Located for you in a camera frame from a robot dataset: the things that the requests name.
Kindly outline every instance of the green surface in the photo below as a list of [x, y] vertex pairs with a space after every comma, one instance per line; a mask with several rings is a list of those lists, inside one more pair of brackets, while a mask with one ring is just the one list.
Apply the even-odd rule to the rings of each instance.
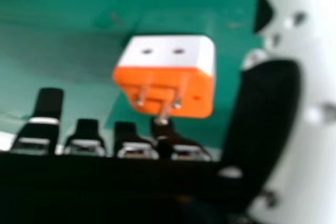
[[256, 0], [0, 0], [0, 130], [15, 132], [41, 87], [66, 90], [62, 138], [78, 118], [97, 118], [111, 139], [113, 122], [148, 117], [132, 111], [110, 72], [134, 34], [205, 34], [216, 44], [215, 110], [206, 120], [178, 119], [178, 129], [219, 147], [252, 34]]

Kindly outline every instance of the orange and white plug adapter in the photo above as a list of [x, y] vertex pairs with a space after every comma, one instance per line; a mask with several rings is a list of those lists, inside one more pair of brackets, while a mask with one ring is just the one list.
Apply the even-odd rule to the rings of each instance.
[[112, 74], [139, 112], [205, 118], [212, 113], [215, 45], [203, 35], [134, 36]]

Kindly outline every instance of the white top of adapter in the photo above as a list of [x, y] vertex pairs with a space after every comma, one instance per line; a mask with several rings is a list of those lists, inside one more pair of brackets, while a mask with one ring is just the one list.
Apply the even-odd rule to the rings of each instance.
[[204, 35], [134, 36], [118, 67], [197, 68], [212, 76], [215, 45]]

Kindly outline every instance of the black robotic finger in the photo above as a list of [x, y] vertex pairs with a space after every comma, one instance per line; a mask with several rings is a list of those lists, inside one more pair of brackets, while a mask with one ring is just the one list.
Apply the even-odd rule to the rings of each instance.
[[176, 161], [211, 161], [210, 155], [196, 142], [180, 136], [171, 119], [167, 125], [157, 125], [151, 120], [151, 131], [158, 142], [156, 147], [160, 158]]
[[93, 119], [79, 119], [75, 133], [68, 137], [64, 155], [106, 156], [103, 138], [99, 135], [99, 122]]
[[153, 144], [138, 136], [137, 127], [134, 123], [116, 122], [114, 141], [114, 155], [118, 158], [159, 158]]
[[64, 92], [41, 89], [32, 117], [18, 132], [10, 152], [31, 155], [53, 155], [58, 141]]

